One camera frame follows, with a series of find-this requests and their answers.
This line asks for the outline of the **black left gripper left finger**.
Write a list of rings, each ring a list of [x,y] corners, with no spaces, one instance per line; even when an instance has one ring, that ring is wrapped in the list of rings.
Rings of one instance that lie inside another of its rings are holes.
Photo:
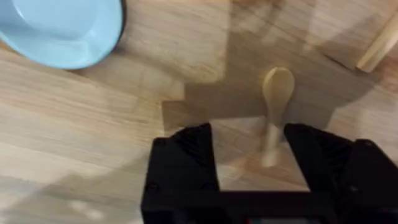
[[[216,172],[210,123],[183,128],[152,142],[142,201],[168,197],[217,197]]]

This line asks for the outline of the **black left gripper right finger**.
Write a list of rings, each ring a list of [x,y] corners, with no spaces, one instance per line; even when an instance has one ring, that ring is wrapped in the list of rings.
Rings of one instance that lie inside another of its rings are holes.
[[[308,188],[330,196],[338,223],[397,223],[397,166],[376,143],[305,124],[286,124],[284,136]]]

